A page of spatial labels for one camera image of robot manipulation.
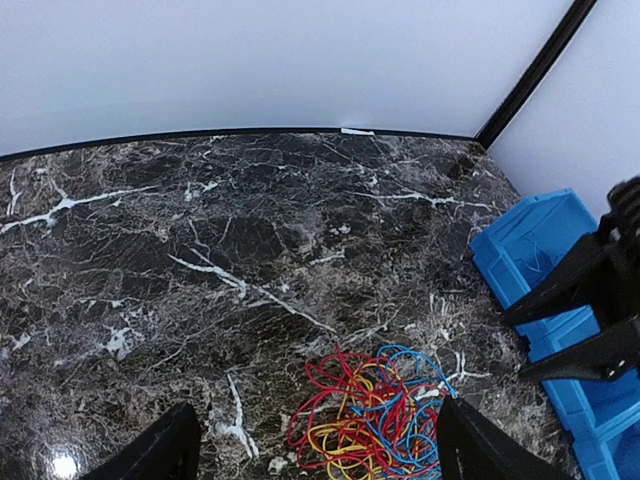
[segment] black marble table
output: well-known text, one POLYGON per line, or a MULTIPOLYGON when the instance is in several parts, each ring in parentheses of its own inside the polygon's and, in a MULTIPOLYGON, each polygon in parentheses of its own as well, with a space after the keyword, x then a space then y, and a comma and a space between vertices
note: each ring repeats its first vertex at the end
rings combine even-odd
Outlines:
POLYGON ((284 432, 305 362, 336 342, 423 351, 578 475, 471 261, 518 199, 473 142, 137 142, 5 162, 0 192, 0 478, 75 478, 180 401, 204 431, 200 478, 326 478, 284 432))

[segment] black strip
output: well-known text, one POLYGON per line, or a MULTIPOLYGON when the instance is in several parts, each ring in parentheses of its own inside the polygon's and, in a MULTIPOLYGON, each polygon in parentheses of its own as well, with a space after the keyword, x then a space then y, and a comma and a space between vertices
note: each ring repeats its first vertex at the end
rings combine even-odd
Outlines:
MULTIPOLYGON (((422 132, 405 132, 401 130, 371 130, 357 129, 374 132, 376 135, 395 135, 402 137, 423 137, 423 138, 441 138, 444 140, 463 140, 468 142, 477 141, 473 137, 464 137, 458 135, 441 135, 437 133, 422 132)), ((115 145, 128 142, 144 142, 148 140, 167 140, 172 138, 185 137, 209 137, 212 135, 267 135, 275 133, 340 133, 339 128, 227 128, 218 130, 189 130, 186 132, 166 132, 151 133, 146 135, 132 135, 129 137, 107 138, 103 140, 91 140, 87 142, 69 143, 66 145, 58 145, 55 147, 38 148, 25 152, 10 153, 8 155, 0 155, 0 162, 8 160, 16 160, 18 158, 33 157, 36 155, 47 155, 49 153, 64 152, 66 150, 76 150, 79 148, 100 147, 102 145, 115 145)))
POLYGON ((544 44, 542 50, 540 50, 540 53, 520 77, 518 84, 476 135, 476 140, 484 148, 488 149, 513 117, 516 116, 578 31, 596 1, 574 0, 560 24, 549 37, 547 43, 544 44))

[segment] pile of colorful strings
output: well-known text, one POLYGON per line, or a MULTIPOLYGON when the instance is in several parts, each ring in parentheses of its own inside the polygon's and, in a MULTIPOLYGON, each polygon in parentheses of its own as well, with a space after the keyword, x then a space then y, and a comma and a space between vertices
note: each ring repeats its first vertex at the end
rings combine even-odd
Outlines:
POLYGON ((337 347, 317 365, 307 364, 306 373, 320 392, 289 424, 301 467, 325 467, 332 480, 441 478, 438 397, 457 393, 429 358, 401 345, 384 346, 376 357, 337 347), (336 399, 337 415, 321 423, 336 399), (300 427, 304 433, 294 439, 300 427))

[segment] blue container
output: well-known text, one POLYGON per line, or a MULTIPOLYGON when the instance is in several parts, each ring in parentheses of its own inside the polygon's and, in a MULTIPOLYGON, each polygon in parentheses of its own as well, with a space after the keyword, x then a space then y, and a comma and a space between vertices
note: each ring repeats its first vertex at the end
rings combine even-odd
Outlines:
MULTIPOLYGON (((572 190, 522 200, 473 242, 474 262, 503 307, 540 283, 597 222, 572 190)), ((596 335, 590 307, 516 327, 535 362, 596 335)), ((589 480, 640 479, 640 380, 551 380, 543 386, 589 480)))

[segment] white backdrop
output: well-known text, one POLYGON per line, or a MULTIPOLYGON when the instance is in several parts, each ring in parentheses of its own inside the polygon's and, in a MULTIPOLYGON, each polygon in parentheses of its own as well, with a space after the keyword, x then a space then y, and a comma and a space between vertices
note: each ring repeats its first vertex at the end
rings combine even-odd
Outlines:
POLYGON ((145 133, 473 136, 571 0, 3 0, 0 155, 145 133))
POLYGON ((640 174, 640 2, 598 2, 490 153, 523 194, 574 188, 595 214, 640 174))

